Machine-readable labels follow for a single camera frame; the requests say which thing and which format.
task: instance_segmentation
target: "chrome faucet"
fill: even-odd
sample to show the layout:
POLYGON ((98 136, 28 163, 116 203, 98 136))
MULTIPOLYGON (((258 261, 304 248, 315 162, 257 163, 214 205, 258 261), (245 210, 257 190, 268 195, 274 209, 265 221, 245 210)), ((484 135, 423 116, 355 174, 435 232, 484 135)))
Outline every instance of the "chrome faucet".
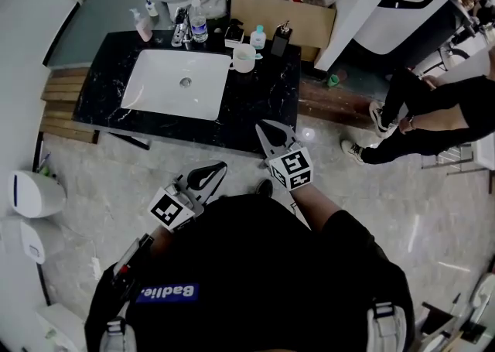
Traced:
POLYGON ((176 25, 176 29, 173 33, 172 46, 179 47, 184 44, 187 50, 193 48, 193 33, 191 31, 188 8, 179 7, 173 22, 176 25))

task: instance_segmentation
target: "sneaker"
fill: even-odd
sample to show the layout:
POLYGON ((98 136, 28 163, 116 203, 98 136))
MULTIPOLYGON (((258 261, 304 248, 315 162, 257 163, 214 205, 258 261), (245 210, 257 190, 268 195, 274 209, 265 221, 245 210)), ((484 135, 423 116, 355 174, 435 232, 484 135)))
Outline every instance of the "sneaker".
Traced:
POLYGON ((358 164, 363 165, 364 161, 361 158, 361 153, 363 152, 363 148, 357 143, 352 143, 349 140, 343 140, 340 143, 340 147, 342 147, 342 151, 345 155, 352 158, 358 164))
POLYGON ((392 127, 390 125, 384 127, 381 124, 381 113, 383 113, 383 108, 377 101, 372 101, 370 103, 370 116, 374 122, 374 130, 379 138, 387 138, 392 127))
POLYGON ((273 183, 270 179, 262 180, 256 186, 256 190, 254 191, 254 193, 256 195, 262 195, 264 197, 271 198, 271 196, 273 195, 273 183))

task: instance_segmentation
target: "tiled floor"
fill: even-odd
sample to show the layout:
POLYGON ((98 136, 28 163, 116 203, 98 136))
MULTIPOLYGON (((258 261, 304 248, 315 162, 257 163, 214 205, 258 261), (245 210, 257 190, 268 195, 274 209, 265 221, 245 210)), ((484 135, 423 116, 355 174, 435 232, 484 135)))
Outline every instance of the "tiled floor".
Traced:
MULTIPOLYGON (((368 227, 404 269, 417 314, 423 301, 446 310, 459 292, 466 301, 495 248, 495 200, 487 194, 485 172, 446 177, 445 170, 421 170, 419 156, 359 166, 343 155, 339 141, 351 136, 369 145, 378 142, 374 134, 301 115, 298 135, 311 153, 315 184, 368 227)), ((225 161, 228 174, 216 195, 247 193, 267 176, 257 158, 186 142, 153 142, 146 152, 106 134, 96 146, 50 135, 45 140, 68 196, 53 220, 79 236, 64 228, 65 251, 43 269, 53 300, 82 317, 97 284, 90 267, 94 249, 106 268, 151 232, 156 222, 146 213, 149 201, 182 165, 225 161)), ((289 207, 289 194, 275 187, 274 198, 289 207)))

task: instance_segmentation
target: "black and white sneaker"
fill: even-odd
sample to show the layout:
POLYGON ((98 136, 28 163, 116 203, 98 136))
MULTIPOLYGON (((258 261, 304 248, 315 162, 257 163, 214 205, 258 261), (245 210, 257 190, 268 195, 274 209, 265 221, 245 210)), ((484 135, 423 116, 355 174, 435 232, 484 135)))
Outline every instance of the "black and white sneaker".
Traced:
POLYGON ((393 132, 394 125, 390 124, 387 127, 384 127, 381 124, 381 113, 383 112, 383 108, 381 108, 380 104, 377 101, 372 101, 370 103, 370 116, 374 122, 374 130, 377 133, 379 138, 387 138, 393 132))
POLYGON ((340 143, 340 147, 342 147, 342 151, 345 155, 352 158, 358 164, 363 165, 364 161, 361 158, 361 153, 363 152, 363 148, 357 143, 352 143, 349 140, 343 140, 340 143))

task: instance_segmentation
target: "sink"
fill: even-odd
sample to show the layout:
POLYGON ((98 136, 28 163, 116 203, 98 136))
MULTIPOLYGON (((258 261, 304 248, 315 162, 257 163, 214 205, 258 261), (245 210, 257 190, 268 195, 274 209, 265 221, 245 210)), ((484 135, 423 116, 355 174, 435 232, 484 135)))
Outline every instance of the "sink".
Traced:
POLYGON ((218 53, 143 50, 121 108, 216 120, 230 61, 218 53))

